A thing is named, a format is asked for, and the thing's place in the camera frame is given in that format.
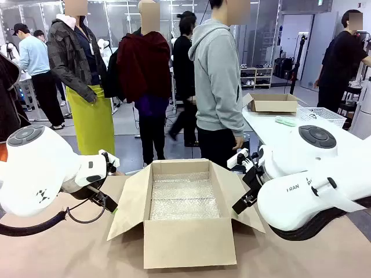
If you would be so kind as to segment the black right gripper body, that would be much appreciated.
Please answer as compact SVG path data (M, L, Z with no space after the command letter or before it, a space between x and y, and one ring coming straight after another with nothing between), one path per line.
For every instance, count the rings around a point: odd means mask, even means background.
M263 178L263 168L252 166L249 170L246 171L246 174L242 178L244 183L253 191L259 191L262 185L264 184Z

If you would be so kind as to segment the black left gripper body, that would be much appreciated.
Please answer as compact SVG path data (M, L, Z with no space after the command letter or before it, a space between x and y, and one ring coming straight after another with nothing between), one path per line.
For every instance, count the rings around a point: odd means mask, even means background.
M87 188L93 192L93 195L89 198L93 203L104 208L113 208L113 199L110 196L90 185Z

